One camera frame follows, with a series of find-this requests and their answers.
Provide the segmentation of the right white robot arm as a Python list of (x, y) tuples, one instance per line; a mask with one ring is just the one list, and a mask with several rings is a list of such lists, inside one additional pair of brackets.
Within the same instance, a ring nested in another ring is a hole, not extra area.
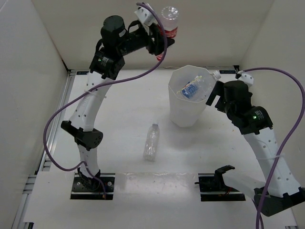
[(285, 159), (277, 155), (279, 147), (271, 118), (263, 107), (251, 104), (252, 93), (248, 85), (242, 81), (217, 81), (206, 104), (211, 105), (216, 96), (219, 96), (216, 109), (225, 113), (240, 130), (265, 178), (268, 178), (274, 161), (278, 163), (269, 184), (239, 175), (233, 166), (224, 166), (215, 171), (214, 186), (221, 191), (235, 188), (256, 205), (263, 200), (261, 212), (267, 217), (303, 203), (305, 189), (294, 178)]

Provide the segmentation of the red label red cap bottle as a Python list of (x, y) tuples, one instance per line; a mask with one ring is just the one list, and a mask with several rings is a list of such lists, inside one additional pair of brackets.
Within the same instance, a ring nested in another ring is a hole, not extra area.
[(175, 38), (178, 30), (179, 12), (175, 7), (168, 6), (162, 9), (160, 20), (168, 38)]

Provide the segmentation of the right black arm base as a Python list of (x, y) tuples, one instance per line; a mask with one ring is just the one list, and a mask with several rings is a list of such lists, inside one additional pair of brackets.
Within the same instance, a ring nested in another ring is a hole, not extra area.
[(235, 188), (226, 186), (223, 174), (235, 167), (226, 165), (215, 170), (214, 173), (199, 173), (198, 181), (194, 184), (199, 187), (202, 202), (232, 202), (246, 201), (245, 195)]

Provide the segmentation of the blue label clear bottle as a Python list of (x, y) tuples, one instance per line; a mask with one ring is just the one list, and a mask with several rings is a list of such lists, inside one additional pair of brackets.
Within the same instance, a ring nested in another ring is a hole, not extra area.
[(180, 99), (188, 100), (191, 102), (197, 102), (201, 93), (203, 92), (203, 78), (202, 76), (196, 76), (192, 81), (188, 82), (182, 89), (176, 92), (176, 95)]

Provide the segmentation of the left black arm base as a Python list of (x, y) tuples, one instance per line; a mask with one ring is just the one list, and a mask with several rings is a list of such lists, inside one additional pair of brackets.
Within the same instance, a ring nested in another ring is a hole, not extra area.
[(102, 185), (96, 179), (93, 180), (93, 185), (84, 181), (80, 176), (75, 173), (70, 199), (75, 200), (113, 200), (114, 186), (115, 186), (115, 174), (114, 173), (102, 173), (100, 180), (104, 184), (105, 193)]

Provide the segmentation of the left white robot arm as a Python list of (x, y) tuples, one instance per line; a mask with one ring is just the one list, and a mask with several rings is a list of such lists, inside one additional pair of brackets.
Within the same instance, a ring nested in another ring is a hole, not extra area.
[(164, 52), (164, 35), (168, 46), (174, 44), (164, 22), (164, 19), (160, 19), (160, 22), (146, 26), (140, 20), (135, 20), (126, 27), (123, 18), (114, 15), (106, 18), (103, 23), (102, 38), (96, 45), (89, 67), (85, 96), (79, 101), (69, 120), (61, 123), (61, 128), (73, 136), (77, 144), (80, 160), (83, 162), (77, 169), (78, 174), (81, 183), (89, 191), (102, 190), (103, 187), (97, 163), (97, 147), (102, 141), (103, 133), (94, 128), (102, 101), (125, 65), (124, 56), (142, 48), (146, 48), (152, 55), (160, 56)]

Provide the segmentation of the tall clear bottle white cap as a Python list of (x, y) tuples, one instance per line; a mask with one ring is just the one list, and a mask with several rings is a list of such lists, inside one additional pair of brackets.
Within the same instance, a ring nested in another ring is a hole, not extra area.
[(214, 71), (210, 74), (204, 76), (196, 76), (196, 85), (197, 85), (197, 92), (196, 92), (196, 102), (201, 102), (202, 100), (208, 99), (210, 96), (216, 82), (221, 78), (219, 71)]

